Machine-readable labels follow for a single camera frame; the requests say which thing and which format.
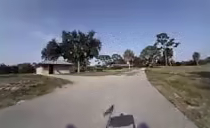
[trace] roof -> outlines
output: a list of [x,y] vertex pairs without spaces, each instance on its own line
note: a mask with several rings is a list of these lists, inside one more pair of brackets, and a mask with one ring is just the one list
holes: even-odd
[[66,62],[63,60],[57,60],[57,61],[45,60],[45,61],[40,62],[39,64],[73,65],[73,63]]

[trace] grass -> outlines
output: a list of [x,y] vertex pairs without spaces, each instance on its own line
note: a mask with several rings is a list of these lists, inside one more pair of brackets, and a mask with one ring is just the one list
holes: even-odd
[[131,71],[132,69],[123,68],[123,69],[107,69],[103,71],[91,71],[91,72],[80,72],[72,73],[70,75],[74,76],[107,76],[107,75],[121,75],[125,72]]
[[71,82],[41,75],[0,75],[0,108],[47,94],[68,83]]
[[151,68],[146,74],[199,128],[210,128],[210,65]]

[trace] blue sky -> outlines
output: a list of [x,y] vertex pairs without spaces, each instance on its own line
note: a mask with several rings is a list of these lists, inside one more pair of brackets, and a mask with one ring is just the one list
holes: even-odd
[[0,63],[39,62],[62,30],[95,30],[101,54],[137,55],[166,32],[181,42],[176,60],[210,55],[210,0],[0,0]]

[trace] paved road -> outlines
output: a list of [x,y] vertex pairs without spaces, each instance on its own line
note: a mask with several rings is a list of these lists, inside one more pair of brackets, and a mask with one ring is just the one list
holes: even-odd
[[105,128],[103,112],[133,115],[140,128],[196,128],[147,81],[143,71],[133,76],[57,76],[73,86],[58,89],[20,105],[0,110],[0,128]]

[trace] small shelter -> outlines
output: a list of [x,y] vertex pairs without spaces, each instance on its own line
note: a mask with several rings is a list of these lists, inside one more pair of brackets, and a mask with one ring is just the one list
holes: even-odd
[[36,74],[69,74],[74,72],[74,64],[62,60],[45,60],[37,64]]

